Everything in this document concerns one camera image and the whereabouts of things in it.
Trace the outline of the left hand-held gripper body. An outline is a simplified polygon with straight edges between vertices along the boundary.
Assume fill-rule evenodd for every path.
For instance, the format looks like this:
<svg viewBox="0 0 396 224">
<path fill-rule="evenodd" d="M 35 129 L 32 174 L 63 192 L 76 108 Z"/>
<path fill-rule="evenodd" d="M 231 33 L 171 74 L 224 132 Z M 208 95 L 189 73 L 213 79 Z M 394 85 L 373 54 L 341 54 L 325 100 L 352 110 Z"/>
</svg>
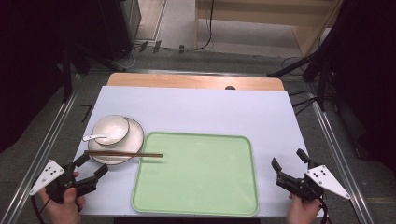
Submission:
<svg viewBox="0 0 396 224">
<path fill-rule="evenodd" d="M 81 180 L 74 177 L 75 168 L 83 164 L 83 161 L 73 161 L 60 165 L 54 160 L 49 160 L 43 171 L 36 179 L 29 191 L 30 196 L 35 196 L 40 190 L 44 190 L 49 198 L 59 204 L 64 202 L 64 194 L 68 189 L 77 191 L 77 199 L 84 198 L 96 190 L 98 172 Z"/>
</svg>

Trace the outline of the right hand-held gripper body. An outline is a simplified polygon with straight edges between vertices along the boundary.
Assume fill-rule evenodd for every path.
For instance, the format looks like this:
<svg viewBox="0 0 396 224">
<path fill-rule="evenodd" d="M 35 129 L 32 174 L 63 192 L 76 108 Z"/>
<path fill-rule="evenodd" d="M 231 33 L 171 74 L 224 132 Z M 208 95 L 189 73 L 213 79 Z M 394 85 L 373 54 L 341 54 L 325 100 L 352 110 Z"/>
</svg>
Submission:
<svg viewBox="0 0 396 224">
<path fill-rule="evenodd" d="M 328 190 L 344 199 L 350 195 L 325 165 L 309 169 L 302 178 L 283 173 L 276 174 L 276 184 L 303 200 L 312 201 Z"/>
</svg>

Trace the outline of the person's right hand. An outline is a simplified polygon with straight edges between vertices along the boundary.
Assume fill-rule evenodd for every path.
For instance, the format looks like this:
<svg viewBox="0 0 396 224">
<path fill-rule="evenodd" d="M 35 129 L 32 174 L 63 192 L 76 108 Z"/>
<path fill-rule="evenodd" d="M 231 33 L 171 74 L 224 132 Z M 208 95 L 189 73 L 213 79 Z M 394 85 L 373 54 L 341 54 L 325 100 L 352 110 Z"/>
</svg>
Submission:
<svg viewBox="0 0 396 224">
<path fill-rule="evenodd" d="M 321 203 L 318 199 L 304 201 L 295 194 L 290 194 L 290 207 L 286 214 L 287 224 L 312 224 L 320 210 Z"/>
</svg>

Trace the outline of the person's left hand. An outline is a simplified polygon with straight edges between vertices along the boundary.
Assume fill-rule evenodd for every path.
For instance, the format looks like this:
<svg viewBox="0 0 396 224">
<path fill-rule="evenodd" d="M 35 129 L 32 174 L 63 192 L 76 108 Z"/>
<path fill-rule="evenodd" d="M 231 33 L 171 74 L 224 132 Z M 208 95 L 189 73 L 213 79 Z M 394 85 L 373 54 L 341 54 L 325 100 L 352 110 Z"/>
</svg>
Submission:
<svg viewBox="0 0 396 224">
<path fill-rule="evenodd" d="M 54 202 L 45 189 L 40 190 L 38 195 L 46 204 L 44 210 L 48 214 L 51 224 L 81 224 L 79 211 L 84 208 L 86 198 L 78 197 L 76 188 L 69 188 L 64 192 L 63 203 Z"/>
</svg>

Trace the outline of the white ceramic spoon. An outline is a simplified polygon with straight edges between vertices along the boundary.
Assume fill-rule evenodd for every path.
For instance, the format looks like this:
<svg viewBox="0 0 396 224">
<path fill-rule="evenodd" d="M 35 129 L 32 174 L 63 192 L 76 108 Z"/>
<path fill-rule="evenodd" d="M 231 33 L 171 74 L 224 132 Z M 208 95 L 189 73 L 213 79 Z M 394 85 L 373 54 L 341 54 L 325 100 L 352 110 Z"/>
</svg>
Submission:
<svg viewBox="0 0 396 224">
<path fill-rule="evenodd" d="M 99 133 L 99 134 L 91 134 L 91 135 L 83 136 L 82 140 L 86 142 L 89 140 L 101 138 L 102 142 L 104 142 L 105 144 L 110 144 L 119 141 L 122 137 L 123 137 L 122 132 L 114 131 L 110 133 Z"/>
</svg>

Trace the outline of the white ceramic bowl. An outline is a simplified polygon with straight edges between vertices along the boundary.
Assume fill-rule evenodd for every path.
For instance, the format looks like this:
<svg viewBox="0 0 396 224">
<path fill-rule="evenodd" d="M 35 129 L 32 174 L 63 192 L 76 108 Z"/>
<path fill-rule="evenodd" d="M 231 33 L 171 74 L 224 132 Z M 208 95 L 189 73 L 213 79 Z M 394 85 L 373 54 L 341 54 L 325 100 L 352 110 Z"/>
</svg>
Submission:
<svg viewBox="0 0 396 224">
<path fill-rule="evenodd" d="M 104 146 L 120 142 L 129 132 L 127 119 L 119 115 L 110 115 L 101 118 L 93 126 L 92 134 L 98 135 L 95 141 Z"/>
</svg>

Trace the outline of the white ceramic plate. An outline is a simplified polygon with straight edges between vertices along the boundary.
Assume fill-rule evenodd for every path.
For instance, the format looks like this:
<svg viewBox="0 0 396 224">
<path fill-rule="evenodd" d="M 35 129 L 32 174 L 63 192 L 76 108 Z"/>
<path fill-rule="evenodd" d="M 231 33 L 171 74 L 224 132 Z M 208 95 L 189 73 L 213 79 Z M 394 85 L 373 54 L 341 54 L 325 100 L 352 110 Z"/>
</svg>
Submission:
<svg viewBox="0 0 396 224">
<path fill-rule="evenodd" d="M 88 142 L 88 150 L 113 150 L 137 153 L 144 142 L 144 131 L 137 121 L 130 118 L 126 119 L 129 123 L 129 132 L 120 142 L 114 145 L 104 146 L 98 144 L 95 139 L 93 139 Z"/>
</svg>

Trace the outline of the green plastic tray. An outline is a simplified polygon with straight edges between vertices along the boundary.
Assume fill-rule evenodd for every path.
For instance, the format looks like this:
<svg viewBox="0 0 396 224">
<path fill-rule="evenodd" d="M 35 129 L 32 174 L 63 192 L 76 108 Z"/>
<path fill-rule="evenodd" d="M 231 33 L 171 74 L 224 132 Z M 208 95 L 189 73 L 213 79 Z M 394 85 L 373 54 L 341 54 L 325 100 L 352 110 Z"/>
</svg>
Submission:
<svg viewBox="0 0 396 224">
<path fill-rule="evenodd" d="M 259 209 L 250 141 L 244 136 L 150 133 L 134 183 L 138 212 L 252 217 Z"/>
</svg>

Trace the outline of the black metal stand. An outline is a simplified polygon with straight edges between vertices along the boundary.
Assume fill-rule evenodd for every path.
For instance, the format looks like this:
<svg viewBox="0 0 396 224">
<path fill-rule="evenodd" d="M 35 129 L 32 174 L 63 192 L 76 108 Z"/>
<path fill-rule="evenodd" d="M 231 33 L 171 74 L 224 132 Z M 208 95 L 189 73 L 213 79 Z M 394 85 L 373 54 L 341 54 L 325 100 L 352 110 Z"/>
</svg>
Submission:
<svg viewBox="0 0 396 224">
<path fill-rule="evenodd" d="M 332 73 L 330 62 L 324 56 L 322 49 L 317 49 L 308 56 L 301 58 L 299 61 L 292 63 L 281 70 L 267 74 L 268 77 L 282 77 L 287 73 L 307 65 L 303 73 L 303 80 L 305 82 L 313 81 L 318 76 L 318 90 L 315 100 L 322 112 L 325 111 L 325 89 L 328 76 Z"/>
<path fill-rule="evenodd" d="M 90 58 L 94 59 L 96 62 L 103 65 L 104 67 L 107 67 L 111 71 L 121 71 L 121 68 L 118 65 L 111 63 L 109 60 L 100 56 L 97 52 L 78 44 L 73 44 L 69 42 L 63 43 L 62 55 L 62 69 L 64 77 L 64 103 L 71 98 L 73 90 L 71 66 L 74 66 L 76 70 L 81 74 L 87 74 L 90 71 L 90 66 L 85 60 L 86 56 L 89 56 Z"/>
</svg>

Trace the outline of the white table mat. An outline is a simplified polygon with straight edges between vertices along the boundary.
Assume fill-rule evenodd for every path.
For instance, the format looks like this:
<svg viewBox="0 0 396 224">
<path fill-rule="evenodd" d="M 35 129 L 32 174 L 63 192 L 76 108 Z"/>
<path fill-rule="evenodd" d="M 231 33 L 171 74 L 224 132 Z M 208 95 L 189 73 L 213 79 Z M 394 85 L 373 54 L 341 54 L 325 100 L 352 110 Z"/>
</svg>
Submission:
<svg viewBox="0 0 396 224">
<path fill-rule="evenodd" d="M 258 212 L 253 217 L 281 217 L 290 204 L 286 190 L 276 185 L 271 161 L 285 173 L 300 177 L 306 166 L 296 152 L 304 139 L 290 98 L 284 91 L 198 90 L 173 88 L 104 87 L 87 127 L 101 118 L 123 115 L 137 120 L 145 132 L 235 135 L 251 144 Z M 90 216 L 182 216 L 141 213 L 132 206 L 134 183 L 143 158 L 113 165 L 88 194 L 83 214 Z"/>
</svg>

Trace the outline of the wooden table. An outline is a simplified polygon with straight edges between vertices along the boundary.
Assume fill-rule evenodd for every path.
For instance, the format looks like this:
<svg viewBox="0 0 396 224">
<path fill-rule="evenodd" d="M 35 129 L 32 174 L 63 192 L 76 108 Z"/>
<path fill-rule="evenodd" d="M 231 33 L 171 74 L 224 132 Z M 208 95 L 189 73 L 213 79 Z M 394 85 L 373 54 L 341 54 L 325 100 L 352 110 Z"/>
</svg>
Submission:
<svg viewBox="0 0 396 224">
<path fill-rule="evenodd" d="M 238 91 L 284 91 L 279 78 L 208 75 L 114 73 L 107 86 L 184 88 Z"/>
</svg>

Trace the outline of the light wooden shelf unit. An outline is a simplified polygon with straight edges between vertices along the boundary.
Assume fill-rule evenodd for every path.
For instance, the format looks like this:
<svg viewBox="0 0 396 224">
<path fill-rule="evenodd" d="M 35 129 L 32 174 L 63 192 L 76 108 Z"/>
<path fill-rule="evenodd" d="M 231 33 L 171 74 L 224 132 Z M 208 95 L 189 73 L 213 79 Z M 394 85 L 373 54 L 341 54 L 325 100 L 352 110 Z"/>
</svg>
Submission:
<svg viewBox="0 0 396 224">
<path fill-rule="evenodd" d="M 303 56 L 314 50 L 326 28 L 335 22 L 344 0 L 194 0 L 195 37 L 198 20 L 212 19 L 288 25 Z"/>
</svg>

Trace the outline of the black cabinet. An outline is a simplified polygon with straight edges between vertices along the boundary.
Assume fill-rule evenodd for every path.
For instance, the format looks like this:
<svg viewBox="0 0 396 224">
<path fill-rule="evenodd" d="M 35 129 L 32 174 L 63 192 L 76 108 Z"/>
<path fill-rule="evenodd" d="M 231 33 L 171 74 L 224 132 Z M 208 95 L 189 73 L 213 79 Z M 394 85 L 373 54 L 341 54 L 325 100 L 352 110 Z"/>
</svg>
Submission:
<svg viewBox="0 0 396 224">
<path fill-rule="evenodd" d="M 106 54 L 116 60 L 132 50 L 141 12 L 138 0 L 99 0 L 104 18 Z"/>
</svg>

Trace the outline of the aluminium floor rail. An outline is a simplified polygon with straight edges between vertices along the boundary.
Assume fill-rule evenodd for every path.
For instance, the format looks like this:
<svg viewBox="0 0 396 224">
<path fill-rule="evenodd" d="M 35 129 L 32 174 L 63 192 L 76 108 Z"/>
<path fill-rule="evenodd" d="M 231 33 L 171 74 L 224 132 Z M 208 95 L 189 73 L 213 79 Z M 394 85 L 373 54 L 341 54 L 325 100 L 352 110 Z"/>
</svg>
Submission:
<svg viewBox="0 0 396 224">
<path fill-rule="evenodd" d="M 347 160 L 343 154 L 343 151 L 338 143 L 332 126 L 325 112 L 321 111 L 321 108 L 317 103 L 313 103 L 313 108 L 318 119 L 318 123 L 324 133 L 330 151 L 332 153 L 333 159 L 339 170 L 340 176 L 343 179 L 346 191 L 350 195 L 350 202 L 354 209 L 360 224 L 374 224 L 374 220 L 371 213 L 367 207 L 366 201 L 361 193 L 361 190 L 355 180 L 348 164 Z"/>
<path fill-rule="evenodd" d="M 64 103 L 56 93 L 11 148 L 0 154 L 0 224 L 15 224 L 29 190 L 49 159 L 84 76 L 72 76 L 72 91 Z"/>
</svg>

